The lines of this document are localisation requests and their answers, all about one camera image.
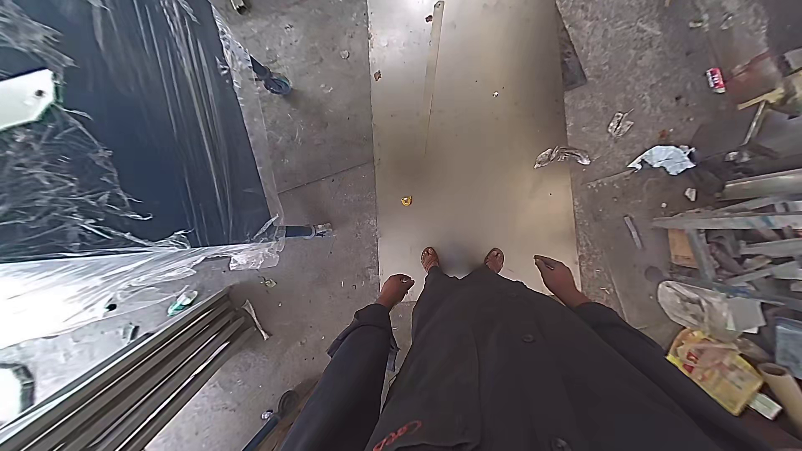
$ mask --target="paper tube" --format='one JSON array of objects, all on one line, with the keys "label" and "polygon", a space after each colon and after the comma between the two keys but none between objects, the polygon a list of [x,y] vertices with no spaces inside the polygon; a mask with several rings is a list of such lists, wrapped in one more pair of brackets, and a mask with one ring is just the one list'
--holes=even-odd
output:
[{"label": "paper tube", "polygon": [[802,434],[802,390],[796,380],[780,365],[760,364],[757,369],[785,408],[796,431]]}]

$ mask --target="plastic wrap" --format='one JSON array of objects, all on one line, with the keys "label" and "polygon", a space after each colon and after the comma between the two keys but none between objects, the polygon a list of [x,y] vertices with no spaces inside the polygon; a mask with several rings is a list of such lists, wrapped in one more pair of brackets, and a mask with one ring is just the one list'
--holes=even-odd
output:
[{"label": "plastic wrap", "polygon": [[0,0],[0,81],[47,68],[59,91],[0,132],[0,347],[173,298],[153,285],[205,258],[277,264],[260,88],[232,48],[207,0]]}]

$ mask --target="person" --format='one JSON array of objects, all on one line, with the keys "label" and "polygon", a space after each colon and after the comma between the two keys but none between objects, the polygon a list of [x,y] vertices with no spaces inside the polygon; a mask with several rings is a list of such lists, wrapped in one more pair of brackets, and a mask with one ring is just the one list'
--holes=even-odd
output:
[{"label": "person", "polygon": [[389,312],[415,283],[404,274],[334,341],[283,451],[770,449],[563,263],[535,256],[561,303],[500,276],[498,249],[462,279],[431,247],[421,263],[412,345],[384,407]]}]

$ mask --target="crumpled paper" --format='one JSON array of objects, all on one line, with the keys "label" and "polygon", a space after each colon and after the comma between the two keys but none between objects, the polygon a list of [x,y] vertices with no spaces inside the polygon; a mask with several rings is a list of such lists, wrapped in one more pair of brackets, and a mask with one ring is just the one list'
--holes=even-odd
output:
[{"label": "crumpled paper", "polygon": [[696,148],[686,145],[656,145],[635,158],[626,167],[635,168],[637,171],[643,167],[641,162],[645,161],[652,168],[665,168],[669,174],[675,176],[685,169],[696,166],[696,163],[691,161],[688,156],[695,150]]},{"label": "crumpled paper", "polygon": [[563,161],[569,158],[573,158],[580,165],[590,164],[590,156],[588,156],[586,151],[569,146],[555,146],[553,148],[547,148],[537,156],[535,169],[542,168],[552,161]]}]

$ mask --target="foot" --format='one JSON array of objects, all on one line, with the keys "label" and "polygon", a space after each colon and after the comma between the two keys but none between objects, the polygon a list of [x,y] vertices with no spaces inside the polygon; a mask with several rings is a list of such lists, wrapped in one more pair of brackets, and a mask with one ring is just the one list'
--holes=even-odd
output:
[{"label": "foot", "polygon": [[488,252],[488,256],[484,258],[484,264],[496,274],[499,274],[501,268],[504,267],[504,252],[501,249],[494,247]]},{"label": "foot", "polygon": [[426,274],[429,274],[429,270],[434,266],[440,266],[440,258],[437,256],[435,248],[429,246],[423,250],[420,255],[420,264],[423,265]]}]

